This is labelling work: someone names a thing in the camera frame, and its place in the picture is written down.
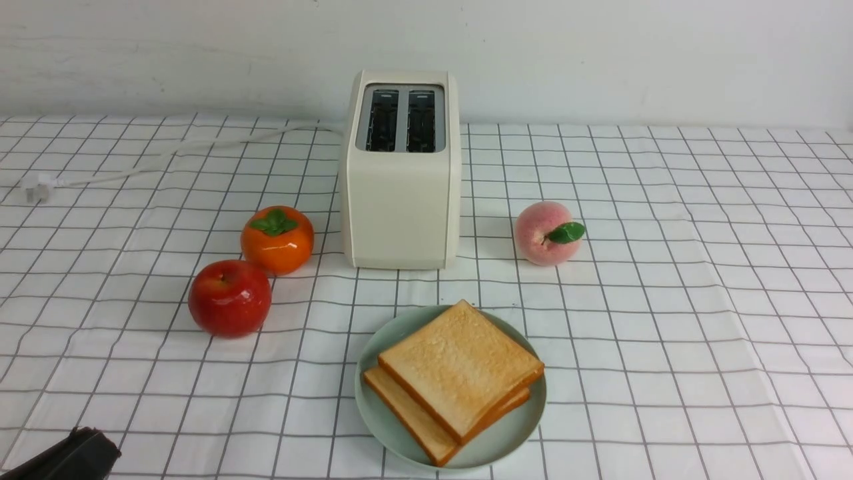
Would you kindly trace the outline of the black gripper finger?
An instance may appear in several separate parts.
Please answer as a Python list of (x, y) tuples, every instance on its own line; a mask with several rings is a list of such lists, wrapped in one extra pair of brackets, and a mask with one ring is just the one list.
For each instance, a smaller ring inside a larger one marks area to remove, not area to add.
[(106, 479), (120, 456), (120, 449), (100, 429), (80, 427), (1, 478)]

